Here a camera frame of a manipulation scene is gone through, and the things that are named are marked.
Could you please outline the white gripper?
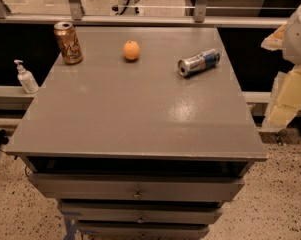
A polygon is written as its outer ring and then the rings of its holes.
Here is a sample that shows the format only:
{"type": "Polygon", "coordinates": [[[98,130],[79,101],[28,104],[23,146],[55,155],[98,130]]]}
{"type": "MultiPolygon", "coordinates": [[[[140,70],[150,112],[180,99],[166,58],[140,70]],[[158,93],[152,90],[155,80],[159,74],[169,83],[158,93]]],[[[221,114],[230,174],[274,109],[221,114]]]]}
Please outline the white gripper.
{"type": "Polygon", "coordinates": [[[266,37],[261,47],[282,50],[285,60],[295,64],[288,73],[279,72],[274,79],[263,128],[286,128],[301,111],[301,5],[287,24],[266,37]]]}

